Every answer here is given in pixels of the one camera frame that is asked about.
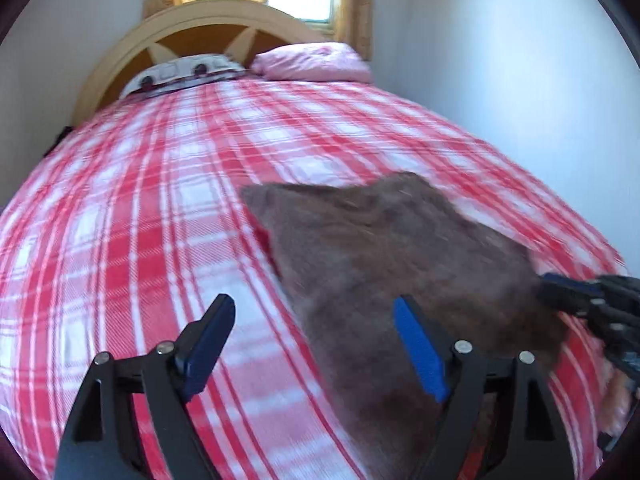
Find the bedspread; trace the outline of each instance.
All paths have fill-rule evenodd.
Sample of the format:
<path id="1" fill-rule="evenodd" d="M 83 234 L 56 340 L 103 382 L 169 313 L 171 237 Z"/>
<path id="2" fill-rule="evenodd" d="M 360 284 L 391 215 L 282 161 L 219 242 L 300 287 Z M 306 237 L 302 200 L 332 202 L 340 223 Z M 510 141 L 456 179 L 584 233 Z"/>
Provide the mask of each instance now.
<path id="1" fill-rule="evenodd" d="M 71 134 L 0 218 L 0 426 L 52 477 L 88 363 L 146 353 L 217 293 L 238 310 L 206 390 L 189 405 L 223 478 L 363 478 L 238 190 L 270 181 L 426 177 L 469 218 L 527 246 L 536 269 L 624 272 L 575 212 L 486 142 L 355 83 L 236 80 L 124 101 Z M 599 345 L 575 320 L 550 387 L 577 477 L 600 463 Z M 150 466 L 166 478 L 144 402 Z"/>

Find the silver screw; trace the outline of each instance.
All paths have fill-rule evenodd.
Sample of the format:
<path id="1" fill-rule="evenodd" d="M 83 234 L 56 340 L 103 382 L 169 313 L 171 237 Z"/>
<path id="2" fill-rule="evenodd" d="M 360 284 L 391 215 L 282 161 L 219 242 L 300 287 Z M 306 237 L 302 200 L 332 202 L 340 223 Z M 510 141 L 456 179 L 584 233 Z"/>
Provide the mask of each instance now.
<path id="1" fill-rule="evenodd" d="M 519 357 L 520 360 L 526 365 L 532 365 L 533 361 L 536 360 L 535 356 L 527 350 L 525 350 L 524 352 L 520 352 Z"/>
<path id="2" fill-rule="evenodd" d="M 100 352 L 95 356 L 94 363 L 96 363 L 97 365 L 103 365 L 108 362 L 109 359 L 111 359 L 111 354 L 109 354 L 109 352 Z"/>
<path id="3" fill-rule="evenodd" d="M 461 339 L 460 341 L 456 341 L 455 345 L 453 345 L 453 348 L 455 348 L 456 352 L 458 352 L 459 354 L 468 354 L 474 349 L 474 346 L 469 341 Z"/>
<path id="4" fill-rule="evenodd" d="M 173 341 L 162 341 L 161 343 L 158 343 L 158 346 L 156 346 L 156 351 L 160 355 L 164 355 L 164 354 L 170 354 L 171 352 L 173 352 L 174 348 L 175 348 L 175 345 Z"/>

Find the red plaid stripe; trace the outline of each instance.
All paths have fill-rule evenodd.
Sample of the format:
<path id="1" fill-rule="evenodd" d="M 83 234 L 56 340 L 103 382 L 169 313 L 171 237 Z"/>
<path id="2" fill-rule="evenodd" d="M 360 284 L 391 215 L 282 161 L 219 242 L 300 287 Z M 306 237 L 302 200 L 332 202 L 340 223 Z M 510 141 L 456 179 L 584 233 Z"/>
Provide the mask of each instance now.
<path id="1" fill-rule="evenodd" d="M 490 145 L 418 105 L 350 83 L 219 82 L 98 114 L 33 171 L 0 219 L 0 424 L 51 478 L 92 356 L 146 352 L 219 292 L 238 320 L 189 406 L 224 478 L 363 478 L 320 386 L 245 184 L 427 177 L 467 216 L 525 244 L 538 270 L 625 272 L 606 240 Z M 575 320 L 550 385 L 577 476 L 600 461 L 599 346 Z M 140 428 L 166 478 L 144 402 Z"/>

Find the arched headboard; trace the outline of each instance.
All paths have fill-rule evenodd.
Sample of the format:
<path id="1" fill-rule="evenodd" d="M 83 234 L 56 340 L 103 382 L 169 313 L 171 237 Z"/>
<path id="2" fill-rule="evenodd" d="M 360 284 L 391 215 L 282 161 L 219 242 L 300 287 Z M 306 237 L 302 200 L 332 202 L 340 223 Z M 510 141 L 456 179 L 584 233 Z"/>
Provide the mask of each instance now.
<path id="1" fill-rule="evenodd" d="M 84 83 L 72 124 L 113 103 L 140 71 L 175 56 L 226 54 L 251 65 L 254 57 L 293 43 L 326 41 L 293 16 L 249 0 L 199 0 L 146 19 L 122 38 Z"/>

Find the headboard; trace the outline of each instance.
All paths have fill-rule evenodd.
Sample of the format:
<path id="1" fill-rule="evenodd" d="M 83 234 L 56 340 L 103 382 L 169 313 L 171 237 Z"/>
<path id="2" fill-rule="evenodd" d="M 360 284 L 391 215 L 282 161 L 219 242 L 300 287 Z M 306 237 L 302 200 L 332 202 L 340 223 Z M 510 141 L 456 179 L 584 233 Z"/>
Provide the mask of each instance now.
<path id="1" fill-rule="evenodd" d="M 118 99 L 137 73 L 175 56 L 226 54 L 245 66 L 272 48 L 326 41 L 280 10 L 249 0 L 199 0 L 164 10 L 129 31 L 84 83 L 72 117 L 77 126 Z"/>

